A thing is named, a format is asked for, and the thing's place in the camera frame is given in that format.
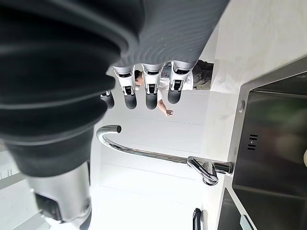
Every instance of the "faucet handle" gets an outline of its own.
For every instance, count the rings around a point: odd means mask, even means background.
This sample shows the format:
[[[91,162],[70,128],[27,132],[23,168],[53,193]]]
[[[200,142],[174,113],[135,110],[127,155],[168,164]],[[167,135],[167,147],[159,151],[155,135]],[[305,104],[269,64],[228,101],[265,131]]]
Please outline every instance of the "faucet handle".
[[[195,169],[201,176],[205,184],[212,186],[218,183],[215,166],[211,161],[205,161],[203,166],[193,157],[188,157],[187,163]]]
[[[217,175],[216,175],[215,166],[214,166],[214,164],[212,163],[212,161],[206,161],[202,166],[203,166],[204,170],[208,173],[208,175],[210,176],[210,178],[212,179],[212,180],[210,180],[210,181],[206,181],[206,178],[203,177],[202,180],[204,181],[204,183],[208,184],[208,183],[210,183],[211,181],[216,181],[215,184],[217,184],[218,178],[217,178]]]

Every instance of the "person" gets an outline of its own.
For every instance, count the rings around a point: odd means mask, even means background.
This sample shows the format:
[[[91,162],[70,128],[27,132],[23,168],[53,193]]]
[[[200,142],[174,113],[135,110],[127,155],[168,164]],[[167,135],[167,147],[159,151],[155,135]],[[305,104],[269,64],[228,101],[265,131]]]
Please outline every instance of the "person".
[[[163,112],[167,117],[172,116],[174,111],[166,108],[163,102],[163,90],[168,90],[169,88],[169,75],[171,73],[172,65],[167,62],[161,72],[160,84],[158,87],[157,95],[157,107]],[[210,89],[211,78],[213,72],[213,63],[208,63],[206,61],[198,60],[194,66],[192,72],[188,75],[186,82],[183,84],[182,90],[192,90],[192,89]],[[136,85],[143,85],[143,72],[139,70],[134,71],[134,78]]]

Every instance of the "human hand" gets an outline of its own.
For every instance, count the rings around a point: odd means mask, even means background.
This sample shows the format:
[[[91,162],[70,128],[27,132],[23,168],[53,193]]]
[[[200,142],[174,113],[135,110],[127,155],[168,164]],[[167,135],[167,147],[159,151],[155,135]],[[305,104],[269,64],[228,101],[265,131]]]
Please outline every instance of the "human hand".
[[[171,115],[173,115],[173,113],[174,113],[173,110],[166,110],[165,115],[166,115],[166,116],[171,116]]]

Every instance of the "stainless steel sink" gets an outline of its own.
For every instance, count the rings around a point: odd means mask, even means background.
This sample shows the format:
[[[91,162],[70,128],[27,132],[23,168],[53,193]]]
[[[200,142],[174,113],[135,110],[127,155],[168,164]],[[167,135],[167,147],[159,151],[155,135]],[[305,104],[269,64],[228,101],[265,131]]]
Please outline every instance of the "stainless steel sink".
[[[217,230],[240,230],[241,214],[225,188]]]
[[[253,89],[245,107],[235,194],[257,229],[307,230],[307,74]]]

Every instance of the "chrome faucet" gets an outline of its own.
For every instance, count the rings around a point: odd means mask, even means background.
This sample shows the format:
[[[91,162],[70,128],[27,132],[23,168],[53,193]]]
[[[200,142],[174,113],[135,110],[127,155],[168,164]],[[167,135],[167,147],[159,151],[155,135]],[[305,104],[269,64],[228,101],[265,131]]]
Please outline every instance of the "chrome faucet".
[[[184,158],[157,152],[132,149],[115,143],[105,137],[106,134],[118,134],[120,132],[121,126],[109,125],[99,128],[96,132],[96,136],[105,146],[122,153],[164,161],[171,161],[174,163],[187,164],[189,167],[195,169],[202,176],[202,181],[209,186],[216,185],[218,183],[217,173],[230,175],[233,172],[233,166],[231,162],[212,161],[209,159],[192,156]]]

